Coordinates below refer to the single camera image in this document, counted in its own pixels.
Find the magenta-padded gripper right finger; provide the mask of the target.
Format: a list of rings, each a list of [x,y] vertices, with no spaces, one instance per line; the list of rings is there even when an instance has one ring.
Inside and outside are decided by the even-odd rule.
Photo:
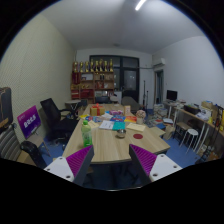
[[[143,185],[181,170],[181,167],[165,154],[156,155],[133,144],[129,145],[129,155]]]

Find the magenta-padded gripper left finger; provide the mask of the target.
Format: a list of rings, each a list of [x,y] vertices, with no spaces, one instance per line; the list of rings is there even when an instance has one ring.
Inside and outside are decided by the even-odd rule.
[[[87,146],[67,158],[58,157],[45,171],[82,186],[93,156],[94,147]]]

